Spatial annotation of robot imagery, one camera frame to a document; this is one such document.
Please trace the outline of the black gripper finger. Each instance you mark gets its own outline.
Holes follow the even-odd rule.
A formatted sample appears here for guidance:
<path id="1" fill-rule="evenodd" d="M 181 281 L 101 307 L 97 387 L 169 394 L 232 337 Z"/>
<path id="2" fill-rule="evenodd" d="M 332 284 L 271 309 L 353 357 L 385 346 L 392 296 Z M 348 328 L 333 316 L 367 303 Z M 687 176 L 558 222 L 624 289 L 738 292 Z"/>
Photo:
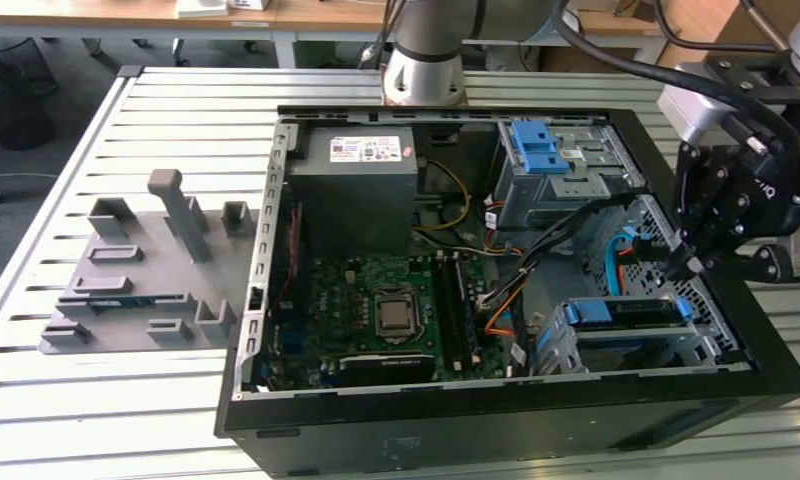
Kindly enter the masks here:
<path id="1" fill-rule="evenodd" d="M 688 280 L 732 255 L 740 237 L 734 228 L 751 206 L 742 179 L 738 147 L 679 144 L 674 217 L 676 243 L 664 262 L 671 280 Z"/>
<path id="2" fill-rule="evenodd" d="M 750 256 L 719 248 L 700 250 L 703 246 L 686 242 L 687 280 L 710 271 L 758 283 L 800 283 L 800 233 L 778 237 Z"/>

